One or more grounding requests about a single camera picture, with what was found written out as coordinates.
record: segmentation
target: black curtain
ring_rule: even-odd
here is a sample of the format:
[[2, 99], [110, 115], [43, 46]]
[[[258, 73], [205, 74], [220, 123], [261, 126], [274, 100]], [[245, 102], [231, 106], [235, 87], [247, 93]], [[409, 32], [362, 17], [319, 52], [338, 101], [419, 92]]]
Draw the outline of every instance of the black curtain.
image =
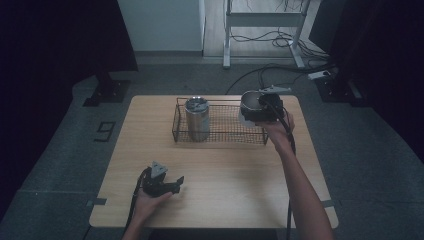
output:
[[116, 0], [0, 2], [0, 217], [72, 101], [72, 86], [137, 71]]
[[423, 7], [419, 0], [323, 0], [310, 39], [345, 70], [336, 84], [352, 80], [424, 162]]

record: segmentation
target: power strip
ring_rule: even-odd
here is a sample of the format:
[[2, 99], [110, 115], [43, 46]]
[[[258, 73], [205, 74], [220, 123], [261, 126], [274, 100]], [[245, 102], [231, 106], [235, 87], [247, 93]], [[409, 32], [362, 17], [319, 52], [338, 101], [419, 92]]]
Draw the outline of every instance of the power strip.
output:
[[321, 71], [321, 72], [308, 74], [309, 80], [315, 80], [320, 78], [330, 78], [330, 77], [331, 77], [331, 73], [329, 71]]

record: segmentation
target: gray floor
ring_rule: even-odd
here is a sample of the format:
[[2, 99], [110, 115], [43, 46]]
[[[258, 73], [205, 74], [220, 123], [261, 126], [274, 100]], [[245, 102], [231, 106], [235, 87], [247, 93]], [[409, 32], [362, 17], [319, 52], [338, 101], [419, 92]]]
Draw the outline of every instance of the gray floor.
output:
[[[74, 100], [55, 136], [26, 179], [0, 224], [0, 239], [83, 239], [88, 219], [131, 98], [135, 95], [224, 94], [241, 75], [265, 63], [193, 58], [139, 59], [139, 72], [113, 73], [131, 80], [123, 103], [82, 107], [96, 87], [88, 78], [74, 87]], [[424, 239], [424, 165], [371, 108], [323, 103], [306, 76], [270, 70], [267, 85], [283, 84], [299, 98], [327, 185], [335, 202], [337, 239]], [[257, 75], [230, 94], [258, 89]], [[109, 142], [97, 133], [116, 122]], [[91, 228], [86, 239], [120, 239], [123, 229]]]

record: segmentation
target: forearm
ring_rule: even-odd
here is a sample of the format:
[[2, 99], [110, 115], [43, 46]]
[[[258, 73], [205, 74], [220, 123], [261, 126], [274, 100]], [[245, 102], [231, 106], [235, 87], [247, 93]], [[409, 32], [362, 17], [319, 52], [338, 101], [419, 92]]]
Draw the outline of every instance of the forearm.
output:
[[140, 238], [141, 230], [144, 225], [144, 220], [140, 218], [133, 218], [128, 225], [127, 230], [122, 237], [122, 240], [137, 240]]
[[300, 239], [333, 239], [328, 216], [288, 141], [276, 144], [286, 177], [290, 204]]

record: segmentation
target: wooden table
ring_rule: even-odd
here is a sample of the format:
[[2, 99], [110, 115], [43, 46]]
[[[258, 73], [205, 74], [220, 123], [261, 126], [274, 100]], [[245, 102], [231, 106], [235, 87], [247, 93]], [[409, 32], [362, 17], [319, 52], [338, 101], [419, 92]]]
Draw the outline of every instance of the wooden table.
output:
[[[240, 100], [240, 96], [203, 97]], [[161, 205], [146, 227], [285, 228], [289, 195], [274, 145], [176, 143], [171, 131], [176, 98], [132, 99], [98, 194], [106, 203], [94, 206], [90, 224], [124, 227], [137, 178], [157, 161], [169, 169], [165, 182], [175, 182], [181, 176], [185, 181], [181, 192]], [[319, 198], [331, 200], [299, 102], [294, 96], [281, 99], [294, 115], [299, 162]], [[332, 227], [337, 227], [334, 207], [326, 211]]]

